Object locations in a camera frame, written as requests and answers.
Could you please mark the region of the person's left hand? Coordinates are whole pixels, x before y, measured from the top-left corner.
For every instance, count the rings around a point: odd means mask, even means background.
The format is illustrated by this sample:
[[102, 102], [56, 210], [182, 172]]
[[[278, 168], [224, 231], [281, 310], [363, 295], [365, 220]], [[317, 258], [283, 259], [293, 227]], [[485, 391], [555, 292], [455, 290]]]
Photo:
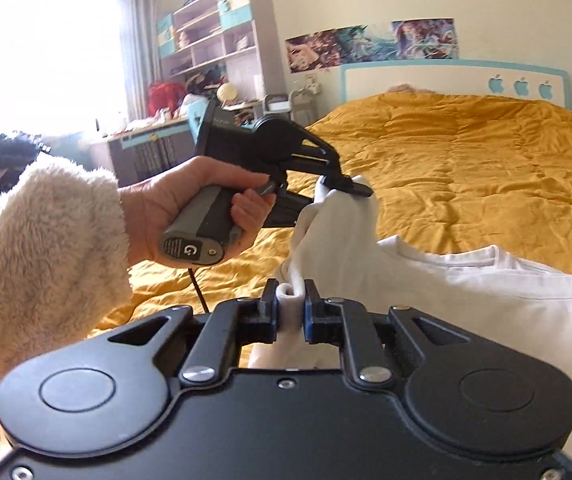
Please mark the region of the person's left hand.
[[196, 156], [156, 177], [119, 188], [124, 226], [129, 237], [128, 265], [135, 266], [148, 260], [172, 266], [173, 263], [159, 253], [160, 236], [190, 200], [209, 185], [236, 191], [230, 214], [242, 232], [228, 248], [224, 259], [239, 256], [254, 244], [275, 204], [275, 195], [257, 193], [268, 181], [266, 174], [255, 174], [227, 162]]

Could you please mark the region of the fluffy cream sleeve forearm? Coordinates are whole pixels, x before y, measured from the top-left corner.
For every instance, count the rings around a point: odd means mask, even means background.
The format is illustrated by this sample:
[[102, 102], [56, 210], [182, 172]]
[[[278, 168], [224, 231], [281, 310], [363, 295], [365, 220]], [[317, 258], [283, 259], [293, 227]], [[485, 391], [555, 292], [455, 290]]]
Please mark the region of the fluffy cream sleeve forearm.
[[43, 156], [0, 195], [0, 381], [131, 299], [114, 175]]

